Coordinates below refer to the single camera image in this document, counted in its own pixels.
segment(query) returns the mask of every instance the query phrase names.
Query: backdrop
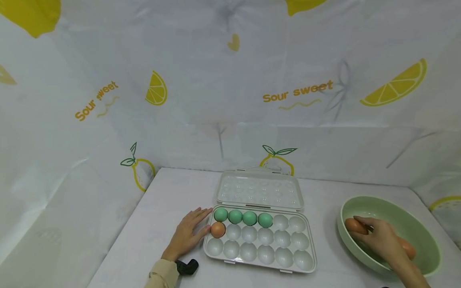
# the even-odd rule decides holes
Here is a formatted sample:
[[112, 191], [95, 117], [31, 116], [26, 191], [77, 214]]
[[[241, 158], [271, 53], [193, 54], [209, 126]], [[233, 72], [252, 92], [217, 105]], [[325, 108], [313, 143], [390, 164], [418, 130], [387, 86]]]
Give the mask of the backdrop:
[[461, 246], [459, 1], [0, 13], [0, 287], [85, 287], [160, 167], [409, 186]]

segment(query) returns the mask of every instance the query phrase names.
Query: green bowl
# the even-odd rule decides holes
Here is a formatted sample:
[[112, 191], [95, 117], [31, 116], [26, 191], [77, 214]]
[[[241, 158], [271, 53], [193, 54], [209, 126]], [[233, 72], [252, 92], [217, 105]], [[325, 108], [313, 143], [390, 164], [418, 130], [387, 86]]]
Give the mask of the green bowl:
[[395, 232], [416, 250], [413, 262], [428, 277], [440, 267], [441, 255], [430, 232], [413, 215], [399, 206], [377, 197], [358, 196], [347, 200], [341, 207], [337, 226], [341, 239], [349, 251], [363, 264], [382, 274], [393, 274], [386, 261], [360, 242], [355, 242], [344, 226], [354, 215], [382, 219], [394, 226]]

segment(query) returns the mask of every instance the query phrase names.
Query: left hand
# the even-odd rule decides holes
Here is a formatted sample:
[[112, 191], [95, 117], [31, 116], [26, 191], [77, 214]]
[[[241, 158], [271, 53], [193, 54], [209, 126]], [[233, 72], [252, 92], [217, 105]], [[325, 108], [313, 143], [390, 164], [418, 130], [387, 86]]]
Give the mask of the left hand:
[[168, 261], [176, 261], [179, 257], [189, 252], [194, 248], [205, 235], [210, 231], [211, 226], [203, 227], [197, 234], [192, 232], [194, 228], [206, 216], [208, 216], [213, 208], [201, 209], [198, 207], [194, 211], [189, 212], [176, 228], [176, 232], [171, 238], [170, 244], [163, 252], [162, 259]]

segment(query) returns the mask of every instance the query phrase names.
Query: black wristband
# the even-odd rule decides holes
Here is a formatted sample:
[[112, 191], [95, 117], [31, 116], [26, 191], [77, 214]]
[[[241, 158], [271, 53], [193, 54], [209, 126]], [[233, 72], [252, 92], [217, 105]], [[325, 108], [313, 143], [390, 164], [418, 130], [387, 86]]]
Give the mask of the black wristband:
[[197, 260], [192, 259], [188, 264], [185, 264], [183, 261], [176, 260], [177, 271], [179, 275], [192, 275], [199, 268], [199, 263]]

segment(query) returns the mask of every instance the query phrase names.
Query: right hand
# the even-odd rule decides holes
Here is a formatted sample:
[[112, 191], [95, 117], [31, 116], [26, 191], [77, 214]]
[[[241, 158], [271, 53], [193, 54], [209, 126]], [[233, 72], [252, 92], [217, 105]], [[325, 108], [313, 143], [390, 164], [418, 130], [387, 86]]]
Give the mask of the right hand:
[[198, 207], [194, 211], [189, 212], [181, 220], [181, 223], [176, 227], [170, 244], [163, 252], [162, 259], [168, 261], [176, 261], [179, 257], [194, 248], [211, 229], [210, 225], [206, 225], [197, 234], [194, 235], [194, 228], [205, 219], [213, 211], [213, 208], [202, 209]]
[[403, 250], [397, 240], [397, 235], [391, 224], [375, 218], [354, 216], [354, 219], [373, 227], [373, 233], [363, 235], [356, 232], [349, 232], [352, 238], [365, 243], [389, 264], [391, 262], [409, 260], [405, 250]]

